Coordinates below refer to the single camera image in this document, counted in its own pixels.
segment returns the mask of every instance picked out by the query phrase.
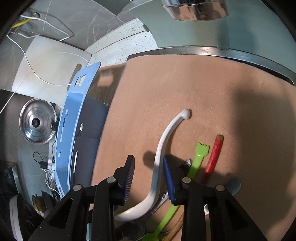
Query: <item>beige table surface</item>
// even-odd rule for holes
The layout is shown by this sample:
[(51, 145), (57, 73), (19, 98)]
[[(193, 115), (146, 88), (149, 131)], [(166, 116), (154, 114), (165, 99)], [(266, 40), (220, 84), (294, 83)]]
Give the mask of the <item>beige table surface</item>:
[[(92, 180), (95, 185), (112, 176), (129, 154), (135, 156), (130, 198), (118, 212), (146, 197), (159, 139), (169, 122), (188, 108), (192, 116), (173, 133), (166, 154), (180, 161), (192, 159), (197, 142), (212, 147), (216, 135), (223, 134), (221, 155), (208, 185), (237, 176), (242, 183), (238, 202), (269, 241), (280, 240), (296, 216), (296, 88), (255, 67), (212, 56), (142, 56), (120, 69), (123, 74)], [(167, 201), (152, 216), (148, 228), (158, 225), (169, 206)]]

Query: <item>black cable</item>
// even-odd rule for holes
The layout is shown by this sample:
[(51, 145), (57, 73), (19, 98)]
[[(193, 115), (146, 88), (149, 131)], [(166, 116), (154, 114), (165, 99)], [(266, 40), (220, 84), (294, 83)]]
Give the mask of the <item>black cable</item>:
[(34, 151), (34, 153), (33, 153), (33, 159), (34, 159), (34, 161), (35, 162), (37, 162), (37, 163), (39, 163), (40, 164), (40, 162), (39, 161), (36, 161), (36, 159), (35, 159), (35, 157), (34, 157), (34, 154), (35, 153), (37, 153), (39, 156), (40, 156), (40, 158), (41, 158), (41, 160), (43, 161), (43, 158), (42, 158), (42, 156), (40, 155), (40, 153), (39, 152), (37, 152), (37, 151)]
[(57, 138), (55, 139), (54, 143), (52, 144), (52, 162), (53, 163), (55, 162), (53, 147), (54, 147), (54, 144), (56, 143), (56, 141), (57, 141)]

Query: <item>red stick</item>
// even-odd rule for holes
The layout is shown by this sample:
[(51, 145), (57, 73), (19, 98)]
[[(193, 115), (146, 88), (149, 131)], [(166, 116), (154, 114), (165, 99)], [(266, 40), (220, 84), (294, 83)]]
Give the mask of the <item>red stick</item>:
[(223, 135), (217, 135), (216, 136), (216, 140), (209, 158), (209, 161), (207, 162), (207, 166), (205, 168), (205, 171), (202, 175), (201, 178), (201, 184), (205, 185), (207, 184), (211, 173), (214, 171), (216, 163), (218, 161), (219, 155), (220, 155), (220, 151), (222, 148), (222, 144), (223, 144), (223, 140), (224, 140), (224, 136)]

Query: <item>white curved handle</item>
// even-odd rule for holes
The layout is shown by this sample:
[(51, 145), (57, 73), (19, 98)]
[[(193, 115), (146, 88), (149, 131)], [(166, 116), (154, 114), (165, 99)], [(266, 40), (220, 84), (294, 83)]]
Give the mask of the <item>white curved handle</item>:
[(136, 206), (116, 215), (114, 218), (118, 221), (132, 221), (143, 216), (147, 213), (157, 202), (160, 192), (160, 180), (163, 170), (163, 157), (165, 152), (165, 146), (168, 142), (170, 135), (173, 130), (180, 124), (182, 120), (187, 120), (190, 117), (190, 111), (188, 109), (183, 110), (179, 113), (167, 126), (164, 133), (162, 134), (154, 160), (152, 181), (150, 186), (150, 191), (147, 197)]

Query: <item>metal pot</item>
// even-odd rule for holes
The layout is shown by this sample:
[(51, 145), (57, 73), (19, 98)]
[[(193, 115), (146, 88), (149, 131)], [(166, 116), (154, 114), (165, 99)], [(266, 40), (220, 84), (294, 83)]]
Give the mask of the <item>metal pot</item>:
[(46, 144), (55, 135), (57, 121), (53, 106), (44, 100), (29, 100), (20, 112), (19, 125), (24, 138), (34, 144)]

